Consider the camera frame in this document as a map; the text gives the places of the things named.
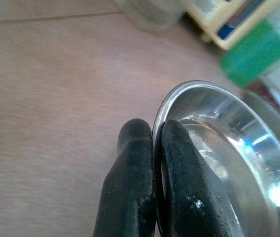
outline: green bottle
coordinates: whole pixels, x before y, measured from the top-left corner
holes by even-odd
[[[220,62],[225,74],[244,87],[280,60],[280,8],[259,23]]]

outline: stainless steel bowl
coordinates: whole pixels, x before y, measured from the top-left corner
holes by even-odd
[[[189,81],[164,99],[153,127],[158,146],[175,119],[221,179],[245,236],[280,236],[280,143],[243,101],[218,85]]]
[[[244,90],[242,100],[263,119],[280,141],[280,113],[266,100],[252,91]]]

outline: clear glass container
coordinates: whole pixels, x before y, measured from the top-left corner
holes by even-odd
[[[181,0],[115,0],[125,14],[141,29],[162,31],[185,13]]]

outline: black rubber coating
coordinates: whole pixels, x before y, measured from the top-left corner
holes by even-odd
[[[221,181],[179,122],[165,123],[162,149],[166,198],[166,222],[160,225],[163,237],[243,237]]]
[[[118,158],[103,183],[93,237],[152,237],[156,221],[153,141],[141,119],[118,137]]]

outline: metal bowl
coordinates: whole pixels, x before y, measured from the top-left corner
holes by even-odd
[[[244,90],[242,100],[263,119],[280,141],[280,113],[266,100],[252,91]]]
[[[280,143],[243,101],[218,85],[189,81],[164,99],[153,127],[181,122],[220,178],[245,236],[280,236]]]

